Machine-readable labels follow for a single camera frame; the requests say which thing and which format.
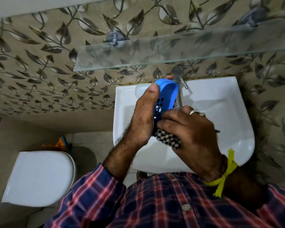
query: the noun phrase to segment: fingernail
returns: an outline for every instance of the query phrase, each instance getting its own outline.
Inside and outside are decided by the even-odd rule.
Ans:
[[[152,92],[155,92],[157,89],[158,87],[156,83],[152,83],[151,86],[149,87],[149,90]]]

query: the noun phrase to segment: blue plastic soap holder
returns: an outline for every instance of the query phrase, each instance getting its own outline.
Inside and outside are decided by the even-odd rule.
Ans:
[[[178,84],[169,79],[159,79],[155,82],[160,89],[160,95],[154,108],[154,128],[153,136],[157,131],[156,124],[161,119],[161,114],[169,109],[173,109],[173,105],[178,93]]]

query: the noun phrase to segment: yellow string bracelet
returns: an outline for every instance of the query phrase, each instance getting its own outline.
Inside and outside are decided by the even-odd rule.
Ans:
[[[218,185],[215,193],[213,194],[213,196],[222,197],[222,192],[223,192],[223,188],[224,188],[224,184],[225,184],[225,180],[227,178],[227,176],[229,174],[231,174],[236,168],[237,168],[238,164],[234,161],[234,150],[233,149],[229,149],[228,150],[228,166],[227,166],[227,170],[226,172],[223,174],[223,176],[215,181],[206,181],[205,184],[208,186],[216,186]]]

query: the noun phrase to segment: shirt button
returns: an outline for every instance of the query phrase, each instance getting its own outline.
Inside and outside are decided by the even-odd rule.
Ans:
[[[191,206],[189,204],[185,204],[181,208],[182,208],[183,212],[191,210]]]

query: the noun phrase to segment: hairy forearm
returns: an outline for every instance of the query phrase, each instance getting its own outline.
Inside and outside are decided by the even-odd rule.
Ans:
[[[127,175],[133,158],[140,146],[131,141],[131,136],[125,134],[121,141],[115,146],[103,162],[103,167],[117,180],[122,182]]]
[[[255,213],[267,203],[267,185],[261,185],[249,177],[242,167],[238,167],[225,181],[223,194]]]

